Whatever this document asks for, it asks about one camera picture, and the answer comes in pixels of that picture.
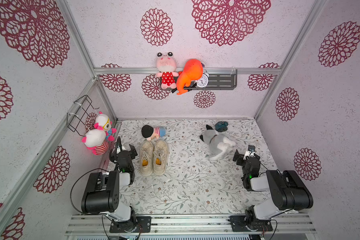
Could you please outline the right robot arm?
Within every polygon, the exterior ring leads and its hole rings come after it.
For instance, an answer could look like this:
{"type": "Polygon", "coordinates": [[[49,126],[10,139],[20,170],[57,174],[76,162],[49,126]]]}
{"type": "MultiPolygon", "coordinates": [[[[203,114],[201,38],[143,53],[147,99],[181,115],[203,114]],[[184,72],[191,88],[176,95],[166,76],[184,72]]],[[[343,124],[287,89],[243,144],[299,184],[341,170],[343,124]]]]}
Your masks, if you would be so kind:
{"type": "Polygon", "coordinates": [[[260,156],[254,146],[245,154],[235,151],[233,161],[242,167],[242,182],[249,192],[269,191],[271,197],[262,203],[250,206],[244,215],[230,216],[234,232],[271,231],[271,220],[291,210],[300,211],[313,207],[314,200],[296,171],[267,170],[260,172],[260,156]]]}

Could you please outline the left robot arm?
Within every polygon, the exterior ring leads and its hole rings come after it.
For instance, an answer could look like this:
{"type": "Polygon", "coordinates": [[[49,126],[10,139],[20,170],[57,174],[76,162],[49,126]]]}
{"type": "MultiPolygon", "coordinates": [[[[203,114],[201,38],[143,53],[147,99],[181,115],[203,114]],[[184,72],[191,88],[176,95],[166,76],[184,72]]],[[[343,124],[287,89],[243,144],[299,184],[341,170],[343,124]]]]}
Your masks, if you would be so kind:
{"type": "Polygon", "coordinates": [[[90,174],[81,201],[83,213],[105,214],[111,219],[111,227],[118,231],[133,232],[138,228],[135,210],[120,200],[120,189],[134,183],[135,168],[132,160],[137,156],[133,145],[130,145],[129,151],[116,147],[110,157],[115,161],[115,169],[107,173],[90,174]]]}

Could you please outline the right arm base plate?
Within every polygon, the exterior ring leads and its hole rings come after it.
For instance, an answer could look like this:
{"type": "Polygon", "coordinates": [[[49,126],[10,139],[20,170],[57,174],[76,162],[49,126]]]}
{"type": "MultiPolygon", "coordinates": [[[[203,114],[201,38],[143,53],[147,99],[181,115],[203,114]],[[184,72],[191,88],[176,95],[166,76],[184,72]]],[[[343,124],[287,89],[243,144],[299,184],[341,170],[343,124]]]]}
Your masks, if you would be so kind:
{"type": "Polygon", "coordinates": [[[234,215],[229,217],[233,232],[271,232],[273,227],[269,220],[258,220],[255,217],[234,215]]]}

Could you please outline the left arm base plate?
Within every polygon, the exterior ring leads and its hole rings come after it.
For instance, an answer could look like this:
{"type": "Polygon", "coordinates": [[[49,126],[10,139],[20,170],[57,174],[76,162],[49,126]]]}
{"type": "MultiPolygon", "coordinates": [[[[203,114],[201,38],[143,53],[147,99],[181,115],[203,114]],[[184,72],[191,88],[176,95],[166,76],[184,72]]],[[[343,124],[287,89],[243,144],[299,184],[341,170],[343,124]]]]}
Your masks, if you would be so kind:
{"type": "Polygon", "coordinates": [[[116,222],[112,220],[110,233],[126,234],[126,233],[149,233],[151,231],[152,217],[131,217],[130,220],[124,222],[116,222]]]}

